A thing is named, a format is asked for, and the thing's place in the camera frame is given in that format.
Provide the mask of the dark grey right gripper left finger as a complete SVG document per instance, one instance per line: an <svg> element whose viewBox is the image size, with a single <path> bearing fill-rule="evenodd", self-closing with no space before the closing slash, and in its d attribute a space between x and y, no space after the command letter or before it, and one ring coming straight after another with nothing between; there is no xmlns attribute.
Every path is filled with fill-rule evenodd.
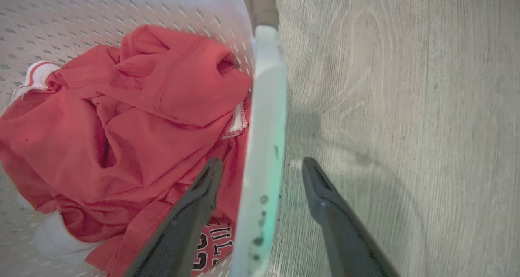
<svg viewBox="0 0 520 277"><path fill-rule="evenodd" d="M215 208L223 164L211 158L159 224L124 277L190 277L203 227Z"/></svg>

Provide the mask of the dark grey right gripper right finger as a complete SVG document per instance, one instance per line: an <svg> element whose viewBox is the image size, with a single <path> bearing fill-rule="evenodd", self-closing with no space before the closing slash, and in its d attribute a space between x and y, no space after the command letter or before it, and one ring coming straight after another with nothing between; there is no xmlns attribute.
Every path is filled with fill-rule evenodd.
<svg viewBox="0 0 520 277"><path fill-rule="evenodd" d="M323 232L332 277L400 277L317 160L305 157L301 174L310 214Z"/></svg>

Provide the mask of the white perforated plastic laundry basket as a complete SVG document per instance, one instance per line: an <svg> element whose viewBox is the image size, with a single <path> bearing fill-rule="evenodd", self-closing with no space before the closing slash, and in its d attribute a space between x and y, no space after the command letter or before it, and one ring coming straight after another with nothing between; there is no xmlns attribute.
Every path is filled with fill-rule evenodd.
<svg viewBox="0 0 520 277"><path fill-rule="evenodd" d="M287 118L286 63L275 0L0 0L0 113L39 59L64 64L119 46L142 24L207 36L252 79L252 112L234 253L198 277L267 277Z"/></svg>

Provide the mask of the red basketball jersey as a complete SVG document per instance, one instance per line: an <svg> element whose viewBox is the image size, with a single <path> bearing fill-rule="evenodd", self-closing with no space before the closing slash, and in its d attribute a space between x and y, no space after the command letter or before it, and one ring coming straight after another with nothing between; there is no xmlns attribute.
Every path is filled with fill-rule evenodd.
<svg viewBox="0 0 520 277"><path fill-rule="evenodd" d="M86 262L122 277L207 161L220 158L217 207L192 276L234 247L251 100L249 77L208 37L145 25L60 67L28 69L0 116L0 162L20 203L59 210L100 242Z"/></svg>

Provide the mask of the white garment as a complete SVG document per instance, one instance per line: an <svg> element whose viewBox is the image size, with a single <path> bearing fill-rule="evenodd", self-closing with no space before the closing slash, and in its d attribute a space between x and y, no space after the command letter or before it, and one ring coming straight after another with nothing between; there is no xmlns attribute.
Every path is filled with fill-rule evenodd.
<svg viewBox="0 0 520 277"><path fill-rule="evenodd" d="M32 238L32 243L43 257L62 260L69 264L86 263L87 256L104 242L78 240L66 228L58 209L46 214L45 219L37 225Z"/></svg>

